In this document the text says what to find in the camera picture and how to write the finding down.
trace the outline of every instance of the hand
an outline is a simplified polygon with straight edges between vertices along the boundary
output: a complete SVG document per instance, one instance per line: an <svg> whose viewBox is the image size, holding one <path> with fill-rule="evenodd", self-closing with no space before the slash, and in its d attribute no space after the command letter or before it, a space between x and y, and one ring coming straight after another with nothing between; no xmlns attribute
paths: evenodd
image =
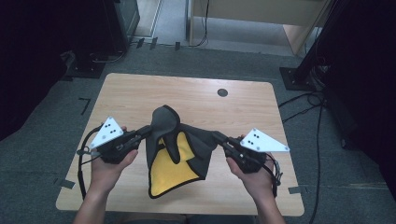
<svg viewBox="0 0 396 224"><path fill-rule="evenodd" d="M253 174L244 174L239 168L238 164L232 159L226 159L228 165L230 166L231 172L238 176L239 179L244 183L247 192L253 198L253 200L264 199L268 197L274 198L272 192L272 180L271 175L261 168L259 172ZM274 162L269 156L267 156L267 161L265 165L271 170L274 170Z"/></svg>
<svg viewBox="0 0 396 224"><path fill-rule="evenodd" d="M119 180L123 169L134 161L136 155L137 150L132 150L120 164L105 163L100 159L92 161L90 190L109 193Z"/></svg>

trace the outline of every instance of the fabric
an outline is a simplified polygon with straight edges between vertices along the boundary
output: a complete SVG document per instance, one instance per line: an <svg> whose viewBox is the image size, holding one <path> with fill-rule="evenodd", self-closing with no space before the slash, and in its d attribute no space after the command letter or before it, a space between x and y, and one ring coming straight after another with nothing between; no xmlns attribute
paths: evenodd
<svg viewBox="0 0 396 224"><path fill-rule="evenodd" d="M206 178L212 150L217 147L212 132L180 123L168 105L154 110L150 126L152 132L146 139L150 198Z"/></svg>

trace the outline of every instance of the cable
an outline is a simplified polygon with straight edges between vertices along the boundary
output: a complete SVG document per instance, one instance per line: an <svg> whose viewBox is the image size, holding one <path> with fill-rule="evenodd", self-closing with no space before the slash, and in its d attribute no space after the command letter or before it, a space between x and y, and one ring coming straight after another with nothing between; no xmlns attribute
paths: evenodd
<svg viewBox="0 0 396 224"><path fill-rule="evenodd" d="M314 91L298 95L296 97L293 97L293 98L289 99L288 101L283 102L282 104L278 105L277 107L280 108L280 107L282 107L282 106L284 106L284 105L286 105L286 104L288 104L290 102L293 102L293 101L295 101L295 100L297 100L297 99L299 99L299 98L301 98L303 96L310 95L310 94L313 94L313 93L314 93Z"/></svg>
<svg viewBox="0 0 396 224"><path fill-rule="evenodd" d="M318 107L318 106L320 107L319 116L318 116L318 127L317 127L317 160L318 160L317 190L316 190L316 198L315 198L314 211L312 212L312 216L311 216L311 219L309 220L309 224L312 224L312 223L314 222L315 216L316 216L317 211L318 211L319 189L320 189L320 169L321 169L321 164L320 164L320 147L319 147L319 131L320 131L320 122L321 122L321 116L322 116L323 106L325 106L325 100L324 100L324 98L319 98L319 96L317 96L315 93L321 93L321 94L323 94L323 92L321 92L321 91L309 92L309 93L305 93L305 94L302 94L302 95L293 97L293 98L291 98L290 100L288 100L288 101L286 101L286 102L284 102L284 103L282 103L282 104L279 105L279 107L281 107L281 106L283 106L283 105L285 105L285 104L287 104L287 103L290 103L290 102L292 102L292 101L294 101L294 100L296 100L296 99L298 99L298 98L301 98L301 97L303 97L303 96L305 96L305 95L308 95L307 101L308 101L309 104L311 104L311 107L307 108L306 110L303 110L303 111L301 111L301 112L299 112L299 113L297 113L297 114L295 114L295 115L293 115L293 116L291 116L291 117L289 117L289 118L287 118L287 119L282 120L283 123L285 123L285 122L288 121L289 119L292 119L292 118L296 117L296 116L299 115L299 114L306 113L306 112L309 111L310 109L313 109L313 108ZM315 97L317 97L317 98L319 99L319 103L318 103L318 104L314 104L314 103L311 101L310 97L313 97L313 96L315 96Z"/></svg>
<svg viewBox="0 0 396 224"><path fill-rule="evenodd" d="M134 44L138 44L139 42L137 42L137 41L134 41L134 42L131 42L131 44L130 44L130 46L133 46ZM151 43L146 43L146 42L143 42L143 44L144 45L151 45ZM166 46L166 47L174 47L175 45L169 45L169 44L155 44L155 45L159 45L159 46Z"/></svg>
<svg viewBox="0 0 396 224"><path fill-rule="evenodd" d="M86 163L91 162L91 161L94 161L94 160L100 158L101 156L102 156L102 155L99 155L99 156L97 156L97 157L95 157L95 158L93 158L93 159L91 159L91 160L89 160L89 161L84 161L81 165L86 164Z"/></svg>
<svg viewBox="0 0 396 224"><path fill-rule="evenodd" d="M207 15L209 13L209 2L210 2L210 0L207 0L207 3L206 3L205 26L204 26L205 34L204 34L204 37L202 38L202 40L201 40L201 42L199 44L193 45L193 46L190 46L190 47L193 47L193 48L200 47L201 45L203 45L205 43L205 41L208 41L207 40Z"/></svg>
<svg viewBox="0 0 396 224"><path fill-rule="evenodd" d="M109 61L99 61L99 60L92 60L93 63L114 63L116 61L118 61L120 58L122 58L122 56L125 54L125 52L123 52L117 59L114 60L109 60Z"/></svg>
<svg viewBox="0 0 396 224"><path fill-rule="evenodd" d="M330 66L324 66L324 67L323 66L313 66L310 71L311 77L316 81L316 83L322 89L324 89L326 87L326 85L321 80L324 78L324 75L328 71L329 67Z"/></svg>
<svg viewBox="0 0 396 224"><path fill-rule="evenodd" d="M323 110L323 104L320 106L319 110L319 118L318 118L318 128L317 128L317 156L318 156L318 178L317 178L317 192L315 197L315 206L314 211L312 212L311 219L309 220L309 224L312 224L315 219L315 215L317 214L318 210L318 203L319 203L319 186L320 186L320 150L319 150L319 130L320 130L320 121L321 121L321 114Z"/></svg>
<svg viewBox="0 0 396 224"><path fill-rule="evenodd" d="M318 107L318 105L312 105L311 107L309 107L309 108L307 108L307 109L305 109L303 111L300 111L297 114L294 114L294 115L292 115L292 116L290 116L290 117L288 117L286 119L282 119L282 123L286 123L288 120L293 119L293 118L297 117L298 115L305 114L306 112L308 112L311 109L316 108L316 107Z"/></svg>
<svg viewBox="0 0 396 224"><path fill-rule="evenodd" d="M79 150L84 151L84 149L86 148L88 139L91 137L91 135L93 135L94 133L99 132L99 130L102 128L103 124L99 127L94 128L92 131L90 131L87 136L85 136L84 141L82 141L81 144L81 149ZM79 157L78 157L78 184L79 184L79 189L81 190L81 195L82 195L82 200L85 199L85 195L87 194L87 190L85 190L85 184L84 184L84 175L82 174L82 156L84 155L84 153L79 153Z"/></svg>

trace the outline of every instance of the forearm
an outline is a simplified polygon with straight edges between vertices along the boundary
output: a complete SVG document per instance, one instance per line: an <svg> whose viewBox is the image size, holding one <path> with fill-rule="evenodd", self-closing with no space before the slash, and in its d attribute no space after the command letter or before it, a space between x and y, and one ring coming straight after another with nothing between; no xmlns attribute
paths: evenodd
<svg viewBox="0 0 396 224"><path fill-rule="evenodd" d="M104 223L107 197L107 192L89 189L73 223Z"/></svg>
<svg viewBox="0 0 396 224"><path fill-rule="evenodd" d="M253 200L257 206L257 212L261 224L286 223L277 208L274 196L260 197Z"/></svg>

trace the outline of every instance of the white triangular marker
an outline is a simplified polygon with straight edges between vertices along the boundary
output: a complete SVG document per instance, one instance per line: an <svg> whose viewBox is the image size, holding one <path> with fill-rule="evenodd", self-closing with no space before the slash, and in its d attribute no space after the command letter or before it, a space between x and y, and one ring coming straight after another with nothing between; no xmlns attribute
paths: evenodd
<svg viewBox="0 0 396 224"><path fill-rule="evenodd" d="M276 141L274 138L262 133L258 129L252 129L247 136L242 139L241 146L257 152L289 152L290 148Z"/></svg>
<svg viewBox="0 0 396 224"><path fill-rule="evenodd" d="M113 117L108 117L99 133L93 138L90 148L99 147L123 135L123 130Z"/></svg>

